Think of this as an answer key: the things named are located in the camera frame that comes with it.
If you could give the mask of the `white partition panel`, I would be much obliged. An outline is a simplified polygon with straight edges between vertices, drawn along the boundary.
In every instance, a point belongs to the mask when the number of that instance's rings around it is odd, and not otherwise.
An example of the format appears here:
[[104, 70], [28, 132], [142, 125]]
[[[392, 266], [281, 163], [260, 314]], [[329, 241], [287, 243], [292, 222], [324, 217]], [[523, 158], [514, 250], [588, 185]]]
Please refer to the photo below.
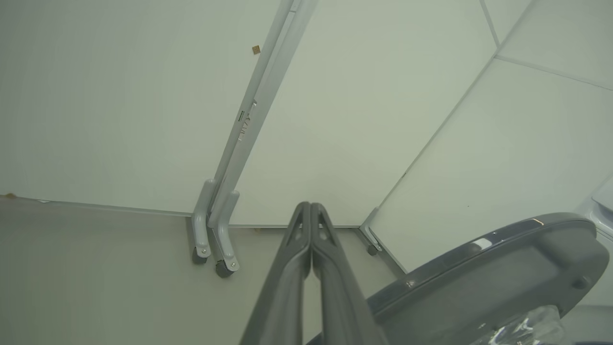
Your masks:
[[191, 213], [280, 0], [0, 0], [0, 195]]
[[234, 226], [302, 201], [336, 226], [381, 205], [493, 56], [484, 0], [319, 0], [243, 173]]
[[613, 174], [613, 0], [481, 0], [496, 49], [383, 201], [402, 274]]

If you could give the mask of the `grey washing machine door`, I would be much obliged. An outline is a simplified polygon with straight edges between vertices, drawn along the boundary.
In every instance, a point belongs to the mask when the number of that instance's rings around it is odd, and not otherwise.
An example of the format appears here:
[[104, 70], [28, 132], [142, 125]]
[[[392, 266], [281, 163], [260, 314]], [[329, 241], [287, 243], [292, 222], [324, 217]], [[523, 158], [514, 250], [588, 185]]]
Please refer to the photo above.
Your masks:
[[564, 317], [609, 260], [593, 221], [544, 214], [460, 245], [366, 301], [386, 345], [469, 345], [541, 306]]

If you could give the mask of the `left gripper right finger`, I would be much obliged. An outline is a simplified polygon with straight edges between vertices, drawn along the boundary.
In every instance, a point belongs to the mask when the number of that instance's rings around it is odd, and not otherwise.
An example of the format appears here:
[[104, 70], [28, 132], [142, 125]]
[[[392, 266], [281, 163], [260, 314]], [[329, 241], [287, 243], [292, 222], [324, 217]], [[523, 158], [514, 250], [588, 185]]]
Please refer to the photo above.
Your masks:
[[312, 262], [322, 298], [322, 345], [387, 345], [322, 204], [311, 204], [310, 221]]

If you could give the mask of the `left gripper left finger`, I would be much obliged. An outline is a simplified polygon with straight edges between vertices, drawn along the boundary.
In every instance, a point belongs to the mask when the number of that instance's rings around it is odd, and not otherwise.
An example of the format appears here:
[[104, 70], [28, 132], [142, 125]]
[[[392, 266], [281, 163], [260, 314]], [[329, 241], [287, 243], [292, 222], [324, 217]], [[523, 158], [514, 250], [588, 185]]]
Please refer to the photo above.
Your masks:
[[239, 345], [302, 345], [304, 282], [311, 269], [311, 204], [298, 203]]

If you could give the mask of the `grey caster foot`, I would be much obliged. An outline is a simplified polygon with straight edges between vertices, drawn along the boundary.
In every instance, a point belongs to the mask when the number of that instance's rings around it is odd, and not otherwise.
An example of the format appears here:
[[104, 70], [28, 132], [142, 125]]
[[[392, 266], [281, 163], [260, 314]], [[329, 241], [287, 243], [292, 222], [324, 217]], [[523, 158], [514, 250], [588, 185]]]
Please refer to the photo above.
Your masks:
[[191, 260], [195, 265], [205, 264], [211, 255], [207, 233], [207, 218], [216, 184], [216, 179], [205, 181], [191, 217], [194, 240]]
[[208, 227], [213, 230], [213, 238], [219, 253], [215, 271], [222, 279], [228, 278], [239, 270], [239, 263], [229, 234], [229, 221], [239, 199], [239, 192], [228, 192], [224, 199], [219, 198], [213, 206]]
[[378, 211], [379, 207], [375, 207], [372, 212], [370, 212], [368, 217], [363, 221], [361, 226], [359, 226], [359, 231], [367, 241], [366, 251], [371, 256], [375, 256], [383, 250], [381, 245], [379, 244], [379, 241], [374, 235], [374, 232], [371, 229], [372, 222], [376, 217]]

